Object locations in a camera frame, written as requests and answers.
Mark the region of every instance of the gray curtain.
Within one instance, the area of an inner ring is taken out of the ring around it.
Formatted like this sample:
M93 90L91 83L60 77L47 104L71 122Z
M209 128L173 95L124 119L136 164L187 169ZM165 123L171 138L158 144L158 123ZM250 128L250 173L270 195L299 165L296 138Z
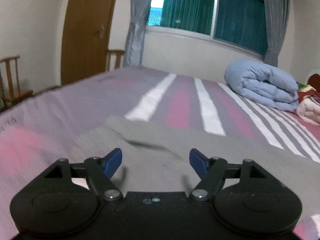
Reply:
M268 39L264 63L278 67L278 56L288 25L290 0L264 0L264 3Z
M151 0L131 0L131 22L125 43L124 66L141 65Z

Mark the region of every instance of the curtain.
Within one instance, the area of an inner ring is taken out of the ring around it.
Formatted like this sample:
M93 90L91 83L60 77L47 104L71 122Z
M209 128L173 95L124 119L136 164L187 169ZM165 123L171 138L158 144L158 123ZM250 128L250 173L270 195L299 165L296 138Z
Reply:
M151 0L131 0L131 22L125 43L124 66L141 65Z
M262 0L220 0L214 37L265 55L267 33Z
M268 38L264 63L277 67L288 25L290 0L264 0L264 3Z
M210 35L214 0L164 0L160 26Z

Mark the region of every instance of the striped bed sheet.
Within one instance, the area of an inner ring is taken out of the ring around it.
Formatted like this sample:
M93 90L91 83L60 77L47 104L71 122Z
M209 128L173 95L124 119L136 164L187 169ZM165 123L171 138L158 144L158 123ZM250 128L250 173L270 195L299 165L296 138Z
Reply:
M262 147L272 145L320 163L319 126L247 100L222 83L129 67L28 99L0 116L0 177L10 181L0 206L8 207L21 189L12 177L33 167L26 179L30 181L45 168L32 164L34 149L49 156L46 165L68 157L75 138L111 116L249 138ZM0 214L0 220L8 216ZM0 225L0 232L4 230L5 236L16 232L14 225L9 230L7 224ZM302 220L296 230L305 240L315 239L306 232L320 237L319 217Z

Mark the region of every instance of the blue quilt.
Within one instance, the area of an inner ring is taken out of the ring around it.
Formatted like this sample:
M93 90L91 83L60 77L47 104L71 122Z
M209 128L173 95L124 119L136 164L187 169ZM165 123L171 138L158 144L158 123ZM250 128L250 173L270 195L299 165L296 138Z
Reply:
M287 112L295 112L298 107L295 79L276 67L235 61L226 69L224 79L234 92L254 102Z

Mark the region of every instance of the wooden door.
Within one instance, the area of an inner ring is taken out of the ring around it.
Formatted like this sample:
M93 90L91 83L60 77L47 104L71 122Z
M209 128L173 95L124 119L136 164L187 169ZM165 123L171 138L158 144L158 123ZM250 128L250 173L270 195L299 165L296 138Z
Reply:
M62 85L105 71L115 1L69 0L62 38Z

